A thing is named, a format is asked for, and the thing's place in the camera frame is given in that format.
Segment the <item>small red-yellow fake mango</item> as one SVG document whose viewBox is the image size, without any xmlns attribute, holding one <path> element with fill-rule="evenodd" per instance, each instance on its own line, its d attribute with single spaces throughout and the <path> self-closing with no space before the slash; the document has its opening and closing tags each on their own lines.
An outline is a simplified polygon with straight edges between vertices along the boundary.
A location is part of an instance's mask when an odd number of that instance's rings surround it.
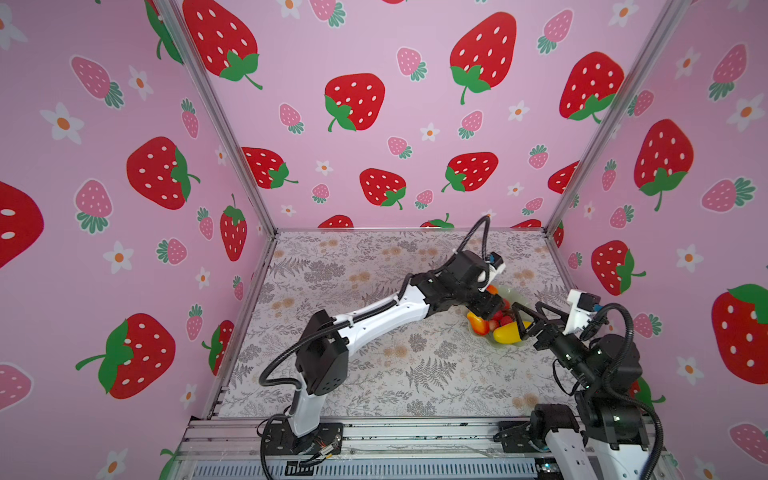
<svg viewBox="0 0 768 480">
<path fill-rule="evenodd" d="M 478 336 L 485 336 L 490 332 L 489 323 L 472 312 L 467 313 L 467 319 L 473 332 Z"/>
</svg>

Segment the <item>long yellow-red fake mango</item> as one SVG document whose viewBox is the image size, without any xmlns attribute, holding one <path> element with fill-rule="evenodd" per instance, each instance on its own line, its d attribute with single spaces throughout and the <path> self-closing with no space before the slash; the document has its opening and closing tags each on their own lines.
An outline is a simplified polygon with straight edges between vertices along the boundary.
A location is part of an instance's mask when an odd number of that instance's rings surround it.
<svg viewBox="0 0 768 480">
<path fill-rule="evenodd" d="M 499 344 L 514 345 L 522 341 L 522 334 L 516 323 L 509 323 L 496 328 L 493 339 Z"/>
</svg>

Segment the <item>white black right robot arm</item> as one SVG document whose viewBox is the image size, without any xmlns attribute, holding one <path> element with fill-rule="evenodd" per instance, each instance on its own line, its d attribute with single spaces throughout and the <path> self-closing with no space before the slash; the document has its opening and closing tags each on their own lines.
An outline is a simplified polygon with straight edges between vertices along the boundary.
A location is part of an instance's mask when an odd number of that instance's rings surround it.
<svg viewBox="0 0 768 480">
<path fill-rule="evenodd" d="M 515 302 L 506 313 L 521 339 L 534 339 L 536 350 L 550 351 L 555 366 L 575 379 L 570 395 L 577 409 L 536 407 L 530 441 L 555 456 L 565 477 L 582 478 L 579 470 L 585 465 L 563 437 L 572 433 L 592 446 L 604 478 L 652 478 L 663 453 L 664 430 L 655 409 L 631 394 L 642 368 L 629 311 L 578 292 L 568 312 L 542 302 L 534 307 Z"/>
</svg>

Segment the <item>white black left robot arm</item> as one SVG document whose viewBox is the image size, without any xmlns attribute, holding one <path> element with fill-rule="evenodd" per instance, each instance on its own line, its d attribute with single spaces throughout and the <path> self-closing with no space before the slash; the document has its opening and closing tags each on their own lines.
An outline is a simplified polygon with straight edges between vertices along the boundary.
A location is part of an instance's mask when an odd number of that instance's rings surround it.
<svg viewBox="0 0 768 480">
<path fill-rule="evenodd" d="M 318 438 L 328 394 L 348 376 L 349 360 L 364 346 L 402 326 L 462 306 L 489 320 L 504 306 L 489 291 L 505 262 L 496 252 L 481 256 L 459 250 L 437 269 L 409 274 L 394 294 L 361 309 L 331 316 L 312 315 L 300 339 L 264 368 L 262 387 L 290 386 L 293 398 L 284 413 L 270 416 L 261 432 L 260 455 L 295 454 Z"/>
</svg>

